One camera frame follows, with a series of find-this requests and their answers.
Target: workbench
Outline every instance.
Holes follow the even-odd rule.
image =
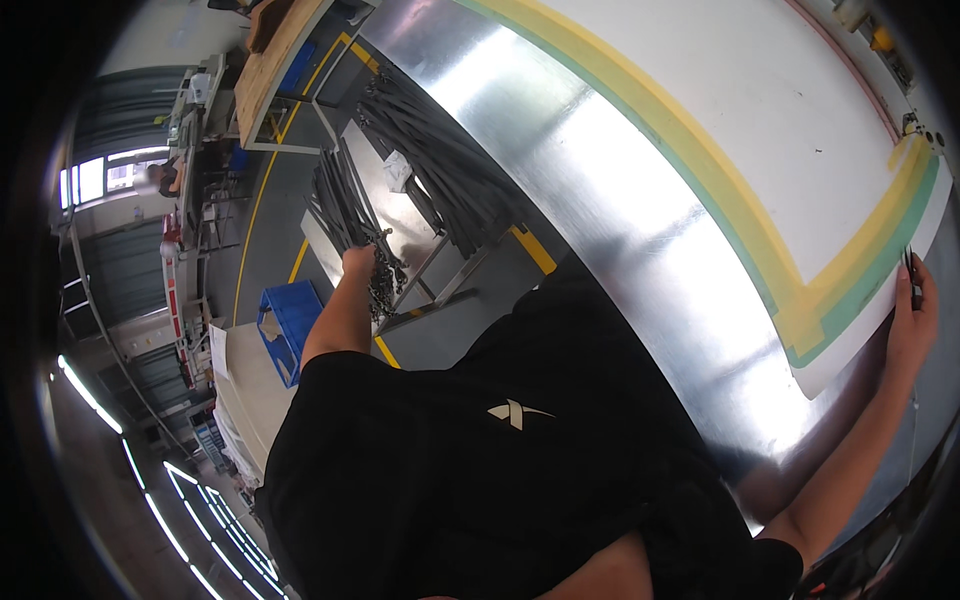
[[[380,0],[364,0],[374,7],[379,6]],[[247,58],[240,79],[234,88],[236,94],[236,122],[240,131],[240,146],[244,150],[262,150],[276,152],[290,152],[298,154],[318,155],[319,148],[297,146],[283,143],[268,143],[256,141],[263,119],[267,116],[271,102],[277,96],[280,82],[290,69],[294,57],[300,50],[307,37],[320,22],[321,17],[333,6],[334,0],[295,0],[290,11],[283,18],[276,29],[273,38],[262,54],[252,54]],[[354,33],[350,43],[340,51],[336,60],[327,70],[327,76],[336,67],[340,58],[347,52],[350,45],[359,34]],[[317,100],[320,90],[326,83],[324,77],[312,96],[284,95],[286,98],[303,101],[309,104],[317,113],[324,128],[334,141],[336,133],[330,126],[321,105]]]
[[[367,21],[364,38],[474,136],[583,260],[650,351],[759,531],[749,513],[769,518],[785,508],[870,401],[886,330],[807,400],[720,227],[689,189],[664,184],[675,174],[654,168],[662,156],[584,80],[495,20],[448,0],[393,0]],[[960,290],[956,211],[951,202],[926,260],[942,297]],[[960,330],[958,319],[945,311],[941,330]],[[833,547],[879,515],[945,435],[960,402],[958,354],[943,343],[928,357],[916,386],[921,409],[906,411]]]

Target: metal pipe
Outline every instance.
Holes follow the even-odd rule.
[[[130,372],[127,371],[127,365],[124,364],[123,358],[120,356],[120,352],[117,350],[116,344],[113,343],[113,338],[110,337],[109,332],[107,331],[107,326],[104,325],[104,320],[100,317],[100,311],[97,310],[97,304],[93,301],[93,294],[90,292],[90,282],[86,277],[86,269],[84,268],[84,260],[80,255],[80,236],[77,234],[77,226],[73,223],[70,224],[70,243],[73,245],[73,257],[77,261],[77,273],[80,275],[80,283],[84,287],[84,294],[86,294],[86,301],[90,305],[90,311],[93,313],[93,318],[97,322],[97,326],[100,327],[100,333],[104,336],[104,340],[107,342],[107,346],[110,348],[110,353],[113,354],[113,359],[117,361],[117,365],[120,366],[120,371],[123,372],[124,376],[127,377],[127,382],[130,384],[130,387],[136,392],[137,397],[140,398],[140,401],[143,402],[143,405],[150,411],[150,415],[156,420],[163,431],[167,432],[167,435],[170,436],[170,439],[174,441],[174,444],[183,451],[183,455],[186,456],[187,460],[193,461],[194,464],[197,464],[197,461],[194,460],[193,455],[187,451],[183,444],[174,437],[174,434],[170,431],[170,428],[167,427],[167,424],[163,422],[163,419],[156,413],[154,407],[150,405],[150,402],[147,401],[147,398],[144,397],[143,393],[140,392],[140,388],[136,386],[136,383],[133,382],[133,378],[130,376]]]

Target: gray floor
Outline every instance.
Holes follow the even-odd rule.
[[[327,50],[341,33],[348,36],[352,30],[336,18],[325,18],[310,37],[317,44],[309,64],[303,69],[298,82],[298,92],[313,75]],[[383,61],[373,48],[361,38],[359,43]],[[337,53],[344,48],[338,44],[334,53],[318,75],[313,88],[323,78]],[[356,99],[363,93],[372,72],[352,52],[347,52],[324,85],[322,100],[340,103],[339,109],[326,109],[331,124],[341,132],[350,118]],[[309,107],[301,106],[291,124],[285,143],[329,147],[330,139],[320,119]],[[231,209],[234,217],[228,229],[230,243],[240,245],[214,254],[206,273],[206,292],[213,314],[226,317],[227,326],[246,324],[256,320],[260,295],[264,288],[287,283],[294,268],[304,237],[300,231],[300,219],[305,209],[304,196],[312,194],[314,156],[279,153],[251,153],[249,184],[253,200]],[[263,178],[270,169],[266,184]],[[243,274],[237,293],[237,275],[241,267],[243,243],[247,237],[257,192],[263,185],[263,194],[256,208],[253,227]],[[561,236],[546,219],[530,204],[526,225],[537,236],[555,261],[568,252]],[[424,276],[425,282],[439,290],[449,281],[464,263],[452,247],[447,247],[434,261]],[[394,329],[383,340],[398,364],[409,370],[445,369],[452,366],[467,351],[473,341],[496,319],[510,312],[514,302],[543,279],[543,271],[512,234],[506,235],[500,244],[465,282],[463,289],[476,290],[476,296],[450,305],[445,309]],[[326,303],[333,287],[326,277],[316,256],[307,250],[297,270],[297,281],[313,283],[322,303]],[[236,319],[233,318],[236,301]],[[416,294],[411,294],[408,304],[402,309],[413,308],[419,303]],[[372,353],[385,360],[377,345]]]

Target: worker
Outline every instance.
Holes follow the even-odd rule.
[[[158,186],[160,196],[176,198],[180,195],[183,183],[184,163],[182,156],[176,156],[163,164],[152,164],[147,167],[147,178],[150,183]]]
[[[373,248],[347,251],[256,495],[281,572],[309,599],[785,600],[866,491],[936,337],[937,288],[914,263],[923,299],[913,310],[900,267],[876,396],[752,538],[575,256],[454,367],[406,372],[370,356]]]

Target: bundle of black rods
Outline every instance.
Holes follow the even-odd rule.
[[[350,248],[376,246],[376,271],[370,283],[371,319],[378,322],[393,317],[393,294],[403,291],[407,275],[402,269],[406,265],[387,245],[391,231],[380,228],[344,140],[340,141],[339,152],[321,153],[313,170],[313,187],[315,198],[307,200],[307,209],[338,254],[343,256]]]
[[[495,243],[509,225],[523,227],[529,201],[503,169],[402,71],[380,67],[357,106],[360,126],[410,162],[404,191],[463,258]]]

